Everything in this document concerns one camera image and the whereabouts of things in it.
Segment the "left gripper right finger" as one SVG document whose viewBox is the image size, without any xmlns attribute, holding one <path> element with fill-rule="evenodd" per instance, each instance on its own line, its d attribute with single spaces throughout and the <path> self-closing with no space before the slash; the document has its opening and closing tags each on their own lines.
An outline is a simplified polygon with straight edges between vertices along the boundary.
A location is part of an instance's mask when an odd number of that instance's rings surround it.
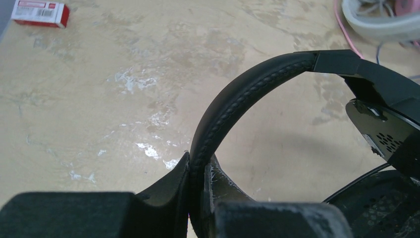
<svg viewBox="0 0 420 238">
<path fill-rule="evenodd" d="M 326 203 L 255 201 L 222 170 L 205 167 L 202 228 L 206 238 L 351 238 L 342 212 Z"/>
</svg>

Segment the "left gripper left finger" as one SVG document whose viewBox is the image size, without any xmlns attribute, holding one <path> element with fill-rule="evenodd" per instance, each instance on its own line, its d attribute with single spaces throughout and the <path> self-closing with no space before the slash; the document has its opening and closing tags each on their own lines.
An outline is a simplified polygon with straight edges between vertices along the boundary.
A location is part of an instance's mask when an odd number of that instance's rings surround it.
<svg viewBox="0 0 420 238">
<path fill-rule="evenodd" d="M 132 192 L 25 192 L 0 211 L 3 238 L 184 238 L 189 153 L 154 184 Z"/>
</svg>

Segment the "black headphones with cable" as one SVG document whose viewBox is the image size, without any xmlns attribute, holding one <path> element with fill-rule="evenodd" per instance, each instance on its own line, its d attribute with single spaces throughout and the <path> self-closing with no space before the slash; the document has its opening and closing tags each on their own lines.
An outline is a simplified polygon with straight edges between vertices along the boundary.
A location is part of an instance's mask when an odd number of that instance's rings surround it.
<svg viewBox="0 0 420 238">
<path fill-rule="evenodd" d="M 215 97 L 190 149 L 200 238 L 212 156 L 255 201 L 335 206 L 353 238 L 420 235 L 420 87 L 351 50 L 268 59 Z"/>
</svg>

